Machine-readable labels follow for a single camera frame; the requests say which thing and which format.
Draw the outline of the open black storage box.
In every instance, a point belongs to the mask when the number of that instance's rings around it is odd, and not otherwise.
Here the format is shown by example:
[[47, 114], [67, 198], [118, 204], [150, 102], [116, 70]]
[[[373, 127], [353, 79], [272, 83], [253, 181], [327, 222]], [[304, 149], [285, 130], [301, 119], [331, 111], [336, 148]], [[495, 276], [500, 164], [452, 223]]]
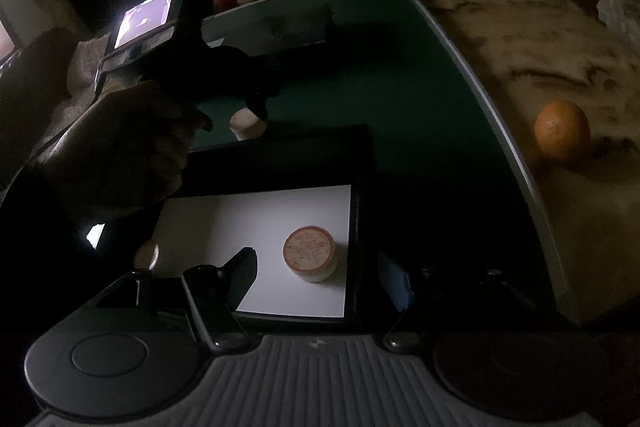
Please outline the open black storage box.
[[[154, 270], [165, 277], [223, 265], [250, 247], [257, 274], [240, 312], [362, 322], [375, 300], [366, 222], [373, 159], [367, 143], [326, 138], [309, 146], [255, 140], [197, 150], [178, 192], [132, 219], [130, 243], [157, 243]], [[302, 228], [331, 236], [335, 258], [326, 279], [285, 261], [286, 240]]]

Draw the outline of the dark green desk mat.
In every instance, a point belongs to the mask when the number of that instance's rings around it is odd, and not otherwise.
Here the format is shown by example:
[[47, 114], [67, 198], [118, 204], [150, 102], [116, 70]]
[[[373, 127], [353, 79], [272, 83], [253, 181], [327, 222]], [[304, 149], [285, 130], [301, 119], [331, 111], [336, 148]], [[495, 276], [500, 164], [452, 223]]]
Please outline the dark green desk mat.
[[575, 313], [544, 204], [493, 101], [418, 0], [264, 0], [206, 17], [205, 106], [266, 122], [244, 172], [318, 170], [358, 188], [367, 253], [445, 286]]

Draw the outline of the white fluffy cushion right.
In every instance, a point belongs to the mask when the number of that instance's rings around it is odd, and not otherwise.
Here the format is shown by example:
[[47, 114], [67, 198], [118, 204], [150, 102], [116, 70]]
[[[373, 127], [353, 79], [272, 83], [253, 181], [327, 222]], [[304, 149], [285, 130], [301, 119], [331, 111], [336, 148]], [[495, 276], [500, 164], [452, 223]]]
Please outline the white fluffy cushion right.
[[640, 39], [640, 0], [600, 0], [599, 20], [628, 46], [638, 48]]

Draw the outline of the orange fruit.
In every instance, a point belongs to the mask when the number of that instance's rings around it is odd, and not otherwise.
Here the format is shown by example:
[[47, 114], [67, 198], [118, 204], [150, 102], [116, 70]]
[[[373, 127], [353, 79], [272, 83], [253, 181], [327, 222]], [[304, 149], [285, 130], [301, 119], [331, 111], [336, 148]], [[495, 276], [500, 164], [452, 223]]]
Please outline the orange fruit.
[[534, 135], [544, 156], [572, 162], [582, 156], [591, 142], [589, 121], [574, 102], [553, 101], [544, 106], [534, 124]]

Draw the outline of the beige fluffy blanket left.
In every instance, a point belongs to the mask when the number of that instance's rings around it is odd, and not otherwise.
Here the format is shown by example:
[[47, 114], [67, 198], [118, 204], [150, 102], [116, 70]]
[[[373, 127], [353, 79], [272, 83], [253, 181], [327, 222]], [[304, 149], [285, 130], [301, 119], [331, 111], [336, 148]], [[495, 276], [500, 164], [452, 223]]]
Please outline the beige fluffy blanket left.
[[99, 61], [104, 55], [110, 32], [106, 29], [96, 37], [72, 47], [73, 54], [62, 69], [63, 98], [54, 106], [50, 122], [30, 156], [34, 156], [55, 135], [85, 112], [94, 97], [93, 83]]

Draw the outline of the round wooden container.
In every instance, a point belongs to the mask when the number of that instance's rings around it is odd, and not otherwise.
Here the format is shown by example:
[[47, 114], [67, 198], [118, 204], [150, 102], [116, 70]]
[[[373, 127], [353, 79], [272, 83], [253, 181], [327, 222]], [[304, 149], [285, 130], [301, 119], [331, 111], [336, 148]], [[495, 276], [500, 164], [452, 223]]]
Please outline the round wooden container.
[[145, 243], [134, 256], [134, 269], [153, 271], [160, 257], [160, 246], [154, 242]]
[[293, 231], [283, 243], [282, 254], [288, 269], [308, 283], [328, 279], [338, 261], [333, 236], [315, 225]]
[[249, 108], [243, 107], [231, 116], [229, 128], [238, 141], [245, 141], [261, 136], [266, 130], [266, 123]]

